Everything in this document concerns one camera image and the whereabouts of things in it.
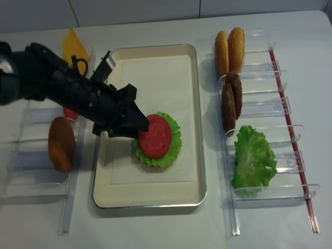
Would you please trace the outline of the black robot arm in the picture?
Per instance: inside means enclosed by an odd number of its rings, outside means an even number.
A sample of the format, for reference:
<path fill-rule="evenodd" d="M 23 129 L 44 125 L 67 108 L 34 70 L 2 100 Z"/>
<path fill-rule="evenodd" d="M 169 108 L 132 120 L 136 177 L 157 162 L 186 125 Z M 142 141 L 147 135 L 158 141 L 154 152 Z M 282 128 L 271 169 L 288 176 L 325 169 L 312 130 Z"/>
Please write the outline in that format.
<path fill-rule="evenodd" d="M 72 61 L 69 66 L 38 43 L 13 52 L 9 43 L 1 42 L 1 105 L 50 99 L 92 121 L 97 136 L 106 131 L 109 137 L 136 139 L 139 132 L 148 131 L 149 121 L 135 103 L 136 87 L 116 89 L 105 84 L 116 66 L 109 53 L 90 78 L 78 69 L 87 60 L 72 56 Z"/>

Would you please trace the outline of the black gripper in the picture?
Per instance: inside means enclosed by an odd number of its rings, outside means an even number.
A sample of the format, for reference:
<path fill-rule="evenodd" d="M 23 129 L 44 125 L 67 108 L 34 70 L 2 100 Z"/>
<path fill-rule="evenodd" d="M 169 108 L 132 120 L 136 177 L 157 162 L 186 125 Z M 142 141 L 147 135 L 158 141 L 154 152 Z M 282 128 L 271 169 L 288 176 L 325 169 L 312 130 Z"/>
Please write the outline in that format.
<path fill-rule="evenodd" d="M 93 134 L 138 138 L 148 131 L 149 120 L 135 103 L 136 87 L 114 86 L 81 76 L 74 68 L 57 69 L 51 75 L 51 100 L 94 122 Z"/>

